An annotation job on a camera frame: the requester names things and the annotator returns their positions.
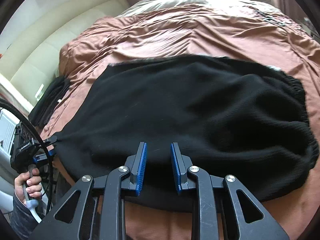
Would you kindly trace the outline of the person left forearm sleeve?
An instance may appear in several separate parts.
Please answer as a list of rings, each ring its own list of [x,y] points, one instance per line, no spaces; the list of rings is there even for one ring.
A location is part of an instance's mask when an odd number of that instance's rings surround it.
[[[14,232],[23,240],[29,239],[31,233],[39,224],[16,194],[13,196],[13,211],[10,221]]]

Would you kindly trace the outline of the person left hand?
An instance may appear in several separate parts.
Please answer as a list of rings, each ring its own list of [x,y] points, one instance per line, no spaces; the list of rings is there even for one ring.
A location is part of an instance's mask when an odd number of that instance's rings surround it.
[[[42,198],[41,177],[38,168],[32,170],[32,176],[29,172],[20,173],[14,180],[14,189],[17,198],[26,205],[25,192],[35,199]]]

